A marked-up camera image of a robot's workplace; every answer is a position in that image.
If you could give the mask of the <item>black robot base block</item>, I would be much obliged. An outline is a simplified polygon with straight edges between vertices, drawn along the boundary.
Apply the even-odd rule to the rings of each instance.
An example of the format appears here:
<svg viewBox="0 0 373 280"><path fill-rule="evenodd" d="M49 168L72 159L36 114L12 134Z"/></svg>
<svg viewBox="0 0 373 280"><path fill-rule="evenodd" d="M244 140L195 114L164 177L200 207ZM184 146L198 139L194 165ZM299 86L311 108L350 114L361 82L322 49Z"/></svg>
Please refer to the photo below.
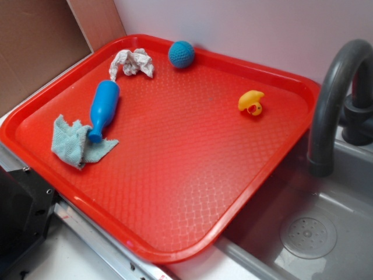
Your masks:
<svg viewBox="0 0 373 280"><path fill-rule="evenodd" d="M55 189L35 171L1 169L1 272L42 243Z"/></svg>

